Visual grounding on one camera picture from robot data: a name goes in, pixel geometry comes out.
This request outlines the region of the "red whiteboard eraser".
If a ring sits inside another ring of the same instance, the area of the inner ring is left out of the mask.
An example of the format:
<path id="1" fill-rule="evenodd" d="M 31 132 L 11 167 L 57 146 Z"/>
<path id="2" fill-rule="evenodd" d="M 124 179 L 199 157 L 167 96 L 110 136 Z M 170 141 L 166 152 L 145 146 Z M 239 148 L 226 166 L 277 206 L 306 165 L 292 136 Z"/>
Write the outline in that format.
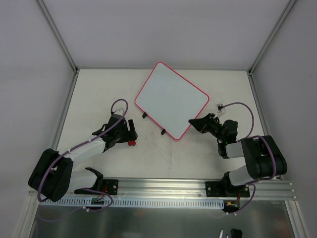
<path id="1" fill-rule="evenodd" d="M 129 146 L 135 146 L 136 145 L 136 141 L 135 140 L 129 140 L 128 141 L 128 145 Z"/>

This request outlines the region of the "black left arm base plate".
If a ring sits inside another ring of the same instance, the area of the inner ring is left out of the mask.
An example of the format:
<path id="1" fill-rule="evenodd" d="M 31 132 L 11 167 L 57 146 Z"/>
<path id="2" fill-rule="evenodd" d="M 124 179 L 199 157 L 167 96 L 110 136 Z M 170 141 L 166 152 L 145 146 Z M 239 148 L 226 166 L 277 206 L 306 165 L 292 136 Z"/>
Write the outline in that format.
<path id="1" fill-rule="evenodd" d="M 101 192 L 106 193 L 108 195 L 117 195 L 118 194 L 118 183 L 119 180 L 117 179 L 101 179 L 96 182 L 92 187 L 85 189 L 76 189 L 74 191 L 75 194 L 95 194 L 95 195 L 101 195 Z"/>

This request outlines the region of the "pink framed whiteboard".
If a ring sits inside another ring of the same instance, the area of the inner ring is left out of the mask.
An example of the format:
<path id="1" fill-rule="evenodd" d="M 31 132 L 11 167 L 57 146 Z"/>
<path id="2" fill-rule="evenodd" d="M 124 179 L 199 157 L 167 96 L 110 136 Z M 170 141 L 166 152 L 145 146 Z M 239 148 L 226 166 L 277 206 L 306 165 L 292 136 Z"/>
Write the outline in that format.
<path id="1" fill-rule="evenodd" d="M 174 140 L 180 140 L 206 107 L 210 97 L 163 62 L 158 62 L 135 98 L 145 112 Z"/>

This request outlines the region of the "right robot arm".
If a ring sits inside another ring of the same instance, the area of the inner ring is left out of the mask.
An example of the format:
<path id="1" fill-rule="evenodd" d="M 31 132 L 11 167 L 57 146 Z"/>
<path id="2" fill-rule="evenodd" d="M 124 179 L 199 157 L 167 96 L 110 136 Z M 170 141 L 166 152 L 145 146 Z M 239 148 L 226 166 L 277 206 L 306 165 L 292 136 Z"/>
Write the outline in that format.
<path id="1" fill-rule="evenodd" d="M 189 123 L 200 133 L 217 139 L 218 153 L 224 159 L 244 158 L 245 165 L 226 172 L 219 181 L 205 183 L 208 197 L 249 197 L 248 186 L 287 173 L 287 162 L 272 136 L 253 136 L 237 140 L 238 123 L 220 123 L 215 114 Z"/>

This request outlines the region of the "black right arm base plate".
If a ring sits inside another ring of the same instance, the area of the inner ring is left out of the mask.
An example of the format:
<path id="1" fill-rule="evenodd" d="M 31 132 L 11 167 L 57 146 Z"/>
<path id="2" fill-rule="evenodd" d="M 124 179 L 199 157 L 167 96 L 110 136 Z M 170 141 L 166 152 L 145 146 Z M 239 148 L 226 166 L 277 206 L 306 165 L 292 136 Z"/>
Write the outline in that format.
<path id="1" fill-rule="evenodd" d="M 207 197 L 250 197 L 249 189 L 245 185 L 223 185 L 220 181 L 206 181 L 205 190 Z"/>

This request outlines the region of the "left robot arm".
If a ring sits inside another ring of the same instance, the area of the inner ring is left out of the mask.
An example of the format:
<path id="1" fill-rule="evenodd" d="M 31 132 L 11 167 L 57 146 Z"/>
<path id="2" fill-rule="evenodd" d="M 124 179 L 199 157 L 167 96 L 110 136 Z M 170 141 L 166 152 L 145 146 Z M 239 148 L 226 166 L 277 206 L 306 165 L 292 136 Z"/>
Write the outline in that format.
<path id="1" fill-rule="evenodd" d="M 92 168 L 75 172 L 74 168 L 118 143 L 134 146 L 137 137 L 132 119 L 126 120 L 123 116 L 113 114 L 108 123 L 78 145 L 62 151 L 46 149 L 31 173 L 28 185 L 37 191 L 40 202 L 56 202 L 70 189 L 76 193 L 99 193 L 104 186 L 103 174 Z"/>

